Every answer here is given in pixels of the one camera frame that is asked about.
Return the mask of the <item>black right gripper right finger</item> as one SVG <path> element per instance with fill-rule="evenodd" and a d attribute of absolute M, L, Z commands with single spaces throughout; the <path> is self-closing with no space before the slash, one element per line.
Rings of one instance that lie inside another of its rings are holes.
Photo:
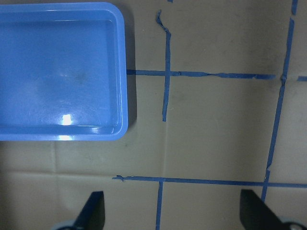
<path fill-rule="evenodd" d="M 240 222 L 246 230 L 284 230 L 280 219 L 253 190 L 242 189 L 239 207 Z"/>

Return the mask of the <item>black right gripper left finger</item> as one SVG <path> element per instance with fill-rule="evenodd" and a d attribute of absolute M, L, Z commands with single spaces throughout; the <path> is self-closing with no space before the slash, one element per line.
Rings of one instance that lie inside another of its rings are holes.
<path fill-rule="evenodd" d="M 72 227 L 74 230 L 102 230 L 104 225 L 104 192 L 92 192 Z"/>

